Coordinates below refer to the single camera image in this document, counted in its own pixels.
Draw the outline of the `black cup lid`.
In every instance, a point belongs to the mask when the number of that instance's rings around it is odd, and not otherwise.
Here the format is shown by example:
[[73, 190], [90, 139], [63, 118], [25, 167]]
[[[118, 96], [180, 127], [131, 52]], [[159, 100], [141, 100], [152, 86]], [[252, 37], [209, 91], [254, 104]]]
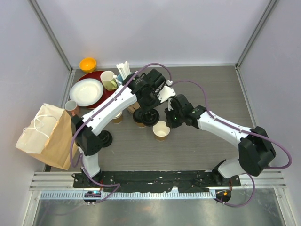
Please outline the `black cup lid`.
[[143, 123], [142, 122], [142, 110], [139, 108], [137, 109], [134, 113], [133, 113], [133, 120], [136, 122], [136, 123]]
[[151, 127], [157, 124], [160, 119], [159, 112], [156, 109], [151, 109], [146, 113], [143, 113], [141, 116], [142, 123], [145, 126]]

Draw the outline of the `brown paper cups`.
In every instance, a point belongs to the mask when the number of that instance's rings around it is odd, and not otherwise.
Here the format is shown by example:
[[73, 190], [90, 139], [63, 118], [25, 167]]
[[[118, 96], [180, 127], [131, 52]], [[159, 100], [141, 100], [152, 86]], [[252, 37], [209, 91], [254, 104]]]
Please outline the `brown paper cups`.
[[113, 119], [112, 119], [112, 122], [114, 123], [114, 124], [119, 124], [119, 123], [121, 123], [122, 122], [122, 120], [123, 120], [123, 112], [119, 112]]

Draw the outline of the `black lid stack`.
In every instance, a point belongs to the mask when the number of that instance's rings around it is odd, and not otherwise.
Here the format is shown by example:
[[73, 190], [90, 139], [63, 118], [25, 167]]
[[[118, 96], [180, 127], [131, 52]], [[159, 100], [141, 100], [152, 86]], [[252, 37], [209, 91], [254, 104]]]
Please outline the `black lid stack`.
[[97, 137], [102, 142], [102, 148], [109, 147], [113, 142], [112, 134], [107, 130], [103, 130]]

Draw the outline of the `lidded brown paper cup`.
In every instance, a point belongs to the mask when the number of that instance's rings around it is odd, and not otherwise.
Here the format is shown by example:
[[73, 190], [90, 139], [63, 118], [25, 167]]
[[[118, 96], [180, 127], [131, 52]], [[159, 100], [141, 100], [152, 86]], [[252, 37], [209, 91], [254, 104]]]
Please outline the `lidded brown paper cup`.
[[135, 121], [137, 126], [140, 128], [146, 127], [144, 125], [144, 123], [142, 122], [142, 114], [143, 114], [143, 112], [141, 111], [141, 109], [136, 109], [133, 113], [133, 120]]

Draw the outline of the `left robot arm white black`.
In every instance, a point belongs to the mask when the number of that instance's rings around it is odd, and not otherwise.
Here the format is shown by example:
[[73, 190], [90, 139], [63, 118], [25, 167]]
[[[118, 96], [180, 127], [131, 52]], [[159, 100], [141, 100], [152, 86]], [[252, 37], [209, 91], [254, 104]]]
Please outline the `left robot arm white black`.
[[164, 76], [145, 75], [139, 77], [137, 73], [128, 75], [123, 83], [108, 99], [95, 110], [83, 117], [73, 116], [71, 119], [72, 140], [80, 151], [77, 162], [81, 163], [84, 183], [88, 187], [101, 186], [98, 152], [104, 147], [99, 138], [104, 127], [120, 112], [139, 102], [143, 112], [161, 105], [176, 93], [172, 88], [172, 81]]

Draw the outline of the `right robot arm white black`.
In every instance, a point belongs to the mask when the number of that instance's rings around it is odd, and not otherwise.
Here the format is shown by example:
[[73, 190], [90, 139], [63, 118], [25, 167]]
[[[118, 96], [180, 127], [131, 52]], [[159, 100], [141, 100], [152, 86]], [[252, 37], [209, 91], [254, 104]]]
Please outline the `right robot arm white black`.
[[258, 176], [276, 157], [276, 151], [267, 140], [268, 135], [263, 128], [242, 127], [219, 118], [203, 106], [193, 107], [182, 94], [168, 100], [165, 114], [166, 125], [170, 128], [175, 129], [183, 124], [193, 126], [210, 132], [237, 148], [237, 158], [223, 160], [214, 167], [210, 184], [223, 186], [231, 177], [244, 173]]

